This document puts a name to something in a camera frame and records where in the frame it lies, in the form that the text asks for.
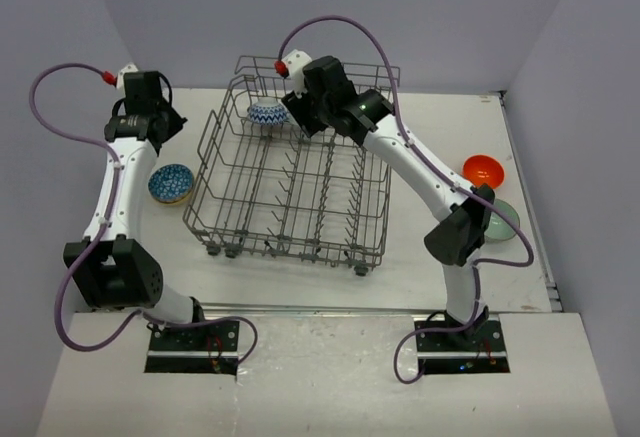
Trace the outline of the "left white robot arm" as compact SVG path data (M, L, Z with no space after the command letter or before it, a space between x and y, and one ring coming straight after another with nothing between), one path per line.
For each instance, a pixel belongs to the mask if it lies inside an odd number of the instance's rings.
M63 260L92 309L140 309L174 325L172 337L195 350L208 336L201 304L172 289L141 243L144 194L162 146L186 122L172 106L168 79L159 71L119 77L124 96L104 128L107 163L94 215L82 239L65 245Z

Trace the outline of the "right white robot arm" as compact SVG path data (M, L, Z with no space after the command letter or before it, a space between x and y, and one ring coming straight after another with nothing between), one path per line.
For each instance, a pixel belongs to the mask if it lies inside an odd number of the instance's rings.
M292 89L281 102L307 136L331 128L374 154L437 220L424 245L444 272L446 337L456 349L471 348L481 339L488 318L472 263L485 243L494 191L488 185L474 186L443 164L398 121L393 104L380 91L358 91L337 58L312 59L294 51L274 67L291 81Z

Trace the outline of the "blue zigzag patterned bowl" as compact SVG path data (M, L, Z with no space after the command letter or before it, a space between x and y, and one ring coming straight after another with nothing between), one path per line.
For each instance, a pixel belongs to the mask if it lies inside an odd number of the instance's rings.
M248 118L262 126L280 125L288 121L288 111L278 99L262 97L248 107Z

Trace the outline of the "mint green flower bowl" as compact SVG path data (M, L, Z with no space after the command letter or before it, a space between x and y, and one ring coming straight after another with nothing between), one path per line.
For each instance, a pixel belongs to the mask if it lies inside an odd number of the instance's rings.
M517 228L520 227L520 217L518 212L508 202L496 199L494 202L496 209L501 212ZM491 243L506 242L517 235L513 227L495 212L491 213L489 226L485 232L485 239Z

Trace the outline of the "orange bowl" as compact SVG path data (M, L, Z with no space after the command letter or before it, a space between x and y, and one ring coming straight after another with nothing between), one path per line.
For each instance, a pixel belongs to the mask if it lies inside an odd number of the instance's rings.
M497 189L505 180L503 166L493 157L484 154L468 157L462 171L463 176L476 187L487 184L492 189Z

